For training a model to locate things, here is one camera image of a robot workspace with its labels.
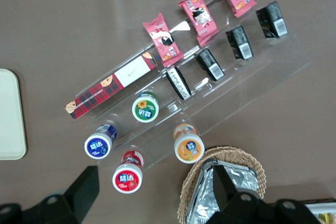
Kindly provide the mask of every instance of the white label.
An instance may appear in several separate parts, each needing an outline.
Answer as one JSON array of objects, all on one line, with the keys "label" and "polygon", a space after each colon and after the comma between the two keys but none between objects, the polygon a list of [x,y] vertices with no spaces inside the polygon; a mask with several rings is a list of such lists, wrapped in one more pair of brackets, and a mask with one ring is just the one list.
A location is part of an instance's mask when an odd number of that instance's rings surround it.
[{"label": "white label", "polygon": [[188,92],[188,89],[184,85],[182,79],[180,78],[179,74],[176,72],[175,68],[172,68],[168,70],[168,74],[170,78],[172,79],[173,83],[175,84],[175,87],[180,92],[183,99],[188,99],[190,97],[190,94]]},{"label": "white label", "polygon": [[217,63],[211,65],[211,67],[209,67],[209,70],[214,75],[216,80],[224,76],[223,71],[221,70],[221,68]]},{"label": "white label", "polygon": [[252,57],[252,51],[251,51],[251,48],[248,42],[240,45],[239,49],[240,49],[241,55],[243,55],[243,58],[245,60]]},{"label": "white label", "polygon": [[283,18],[273,22],[273,24],[274,24],[275,30],[277,31],[279,37],[288,33]]},{"label": "white label", "polygon": [[126,87],[135,82],[140,77],[151,71],[142,56],[139,56],[134,61],[128,63],[123,68],[115,72],[116,77],[120,83]]}]

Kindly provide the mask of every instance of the white label on box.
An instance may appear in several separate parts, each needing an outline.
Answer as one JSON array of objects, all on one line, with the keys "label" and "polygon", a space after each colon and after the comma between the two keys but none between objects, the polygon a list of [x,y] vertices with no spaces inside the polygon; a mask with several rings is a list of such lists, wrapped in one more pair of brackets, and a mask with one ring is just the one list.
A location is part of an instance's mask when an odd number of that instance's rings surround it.
[{"label": "white label on box", "polygon": [[135,82],[140,77],[151,71],[142,56],[128,63],[123,68],[115,72],[116,77],[120,83],[127,87],[129,84]]},{"label": "white label on box", "polygon": [[214,75],[216,80],[224,76],[223,71],[221,70],[221,68],[219,67],[217,63],[211,65],[209,67],[209,70]]},{"label": "white label on box", "polygon": [[274,27],[275,27],[279,37],[288,33],[283,18],[273,22],[273,24],[274,24]]},{"label": "white label on box", "polygon": [[240,49],[241,55],[243,56],[245,60],[252,57],[252,51],[251,51],[249,43],[246,42],[240,45],[239,49]]}]

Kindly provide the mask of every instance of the barcode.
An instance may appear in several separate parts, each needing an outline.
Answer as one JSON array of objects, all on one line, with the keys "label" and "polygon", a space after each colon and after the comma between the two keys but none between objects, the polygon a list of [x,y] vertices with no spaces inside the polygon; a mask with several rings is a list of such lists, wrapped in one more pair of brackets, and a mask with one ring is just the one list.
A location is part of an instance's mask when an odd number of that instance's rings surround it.
[{"label": "barcode", "polygon": [[275,30],[277,31],[279,37],[288,33],[283,18],[273,22],[273,24],[274,24]]},{"label": "barcode", "polygon": [[219,67],[219,65],[217,63],[211,65],[209,67],[209,70],[214,75],[214,78],[216,79],[216,81],[224,76],[223,71],[221,70],[221,68]]},{"label": "barcode", "polygon": [[252,51],[248,42],[240,45],[239,49],[244,60],[247,60],[252,57]]}]

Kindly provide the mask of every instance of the round snack container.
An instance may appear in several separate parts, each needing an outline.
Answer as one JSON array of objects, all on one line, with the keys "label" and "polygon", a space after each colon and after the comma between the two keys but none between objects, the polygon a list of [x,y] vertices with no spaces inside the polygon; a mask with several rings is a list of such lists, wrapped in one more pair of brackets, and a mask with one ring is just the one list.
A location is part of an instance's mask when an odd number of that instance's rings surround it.
[{"label": "round snack container", "polygon": [[175,155],[181,162],[193,164],[203,157],[204,144],[195,127],[186,123],[180,124],[175,128],[173,137]]},{"label": "round snack container", "polygon": [[133,116],[142,123],[154,121],[159,114],[159,110],[158,98],[150,91],[142,92],[132,106]]},{"label": "round snack container", "polygon": [[137,151],[129,151],[122,156],[121,164],[112,177],[112,183],[117,191],[131,194],[140,188],[143,162],[142,154]]},{"label": "round snack container", "polygon": [[84,150],[89,157],[102,159],[109,155],[112,142],[117,137],[116,129],[109,124],[104,124],[91,134],[84,143]]}]

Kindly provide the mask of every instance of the red plaid box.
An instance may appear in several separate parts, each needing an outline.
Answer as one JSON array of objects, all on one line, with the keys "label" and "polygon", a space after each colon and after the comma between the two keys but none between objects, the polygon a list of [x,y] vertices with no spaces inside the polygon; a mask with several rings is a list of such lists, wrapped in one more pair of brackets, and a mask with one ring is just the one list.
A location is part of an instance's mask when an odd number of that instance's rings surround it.
[{"label": "red plaid box", "polygon": [[157,66],[152,55],[145,52],[69,102],[65,109],[77,119]]}]

